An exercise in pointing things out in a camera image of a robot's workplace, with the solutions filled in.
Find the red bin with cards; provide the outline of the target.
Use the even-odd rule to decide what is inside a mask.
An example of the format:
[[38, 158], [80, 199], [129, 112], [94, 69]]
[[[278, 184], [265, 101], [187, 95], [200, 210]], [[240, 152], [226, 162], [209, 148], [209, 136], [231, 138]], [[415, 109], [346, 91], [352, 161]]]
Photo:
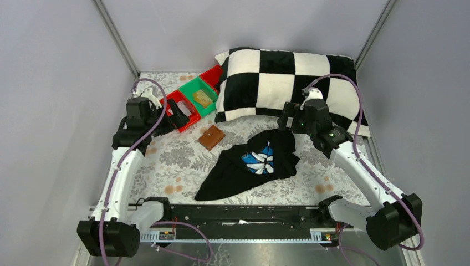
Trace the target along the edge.
[[179, 90], [175, 90], [166, 96], [166, 115], [182, 133], [201, 119], [196, 107]]

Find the green plastic bin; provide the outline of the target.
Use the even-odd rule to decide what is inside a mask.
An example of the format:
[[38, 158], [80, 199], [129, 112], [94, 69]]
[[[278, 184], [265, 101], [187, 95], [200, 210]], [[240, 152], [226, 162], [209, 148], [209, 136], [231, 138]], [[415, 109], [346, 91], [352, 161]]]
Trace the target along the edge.
[[[193, 94], [199, 90], [202, 90], [212, 100], [212, 102], [206, 108], [199, 104], [193, 97]], [[209, 115], [216, 109], [218, 95], [216, 91], [200, 77], [196, 77], [185, 85], [181, 86], [179, 91], [183, 93], [183, 95], [194, 105], [201, 117]]]

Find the brown leather card holder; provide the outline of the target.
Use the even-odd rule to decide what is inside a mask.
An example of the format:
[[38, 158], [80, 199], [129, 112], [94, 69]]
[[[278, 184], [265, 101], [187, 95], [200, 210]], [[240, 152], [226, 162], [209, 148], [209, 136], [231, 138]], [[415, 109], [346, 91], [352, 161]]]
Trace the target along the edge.
[[198, 138], [198, 142], [208, 151], [211, 151], [225, 136], [226, 134], [221, 129], [212, 125]]

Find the black shirt blue white print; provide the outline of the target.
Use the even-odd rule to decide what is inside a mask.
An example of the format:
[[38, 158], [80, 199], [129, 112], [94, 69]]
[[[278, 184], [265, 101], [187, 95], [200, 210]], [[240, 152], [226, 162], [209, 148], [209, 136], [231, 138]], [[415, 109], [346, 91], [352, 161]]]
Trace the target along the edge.
[[295, 151], [292, 132], [278, 129], [264, 130], [246, 144], [223, 150], [196, 193], [195, 201], [222, 200], [269, 181], [295, 176], [300, 161]]

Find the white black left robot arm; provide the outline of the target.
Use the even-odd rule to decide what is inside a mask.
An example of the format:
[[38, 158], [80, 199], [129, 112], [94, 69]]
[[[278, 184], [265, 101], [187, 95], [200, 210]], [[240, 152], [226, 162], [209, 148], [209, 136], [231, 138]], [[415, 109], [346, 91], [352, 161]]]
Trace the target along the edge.
[[129, 214], [129, 199], [152, 137], [167, 134], [188, 121], [173, 99], [161, 99], [160, 106], [147, 97], [127, 101], [126, 116], [112, 138], [111, 164], [103, 192], [90, 218], [77, 226], [77, 234], [90, 255], [131, 258], [153, 224], [164, 228], [171, 223], [167, 200], [146, 200]]

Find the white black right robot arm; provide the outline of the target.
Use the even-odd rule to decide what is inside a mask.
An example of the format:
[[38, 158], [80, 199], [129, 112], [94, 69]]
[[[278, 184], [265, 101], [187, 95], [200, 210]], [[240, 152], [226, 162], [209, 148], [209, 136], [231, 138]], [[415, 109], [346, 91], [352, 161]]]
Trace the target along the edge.
[[314, 147], [340, 167], [357, 185], [369, 206], [332, 196], [319, 203], [318, 221], [325, 228], [338, 222], [364, 231], [381, 250], [422, 235], [422, 201], [406, 195], [388, 181], [369, 161], [360, 156], [353, 137], [333, 124], [327, 104], [309, 99], [303, 104], [287, 102], [278, 119], [280, 130], [306, 134]]

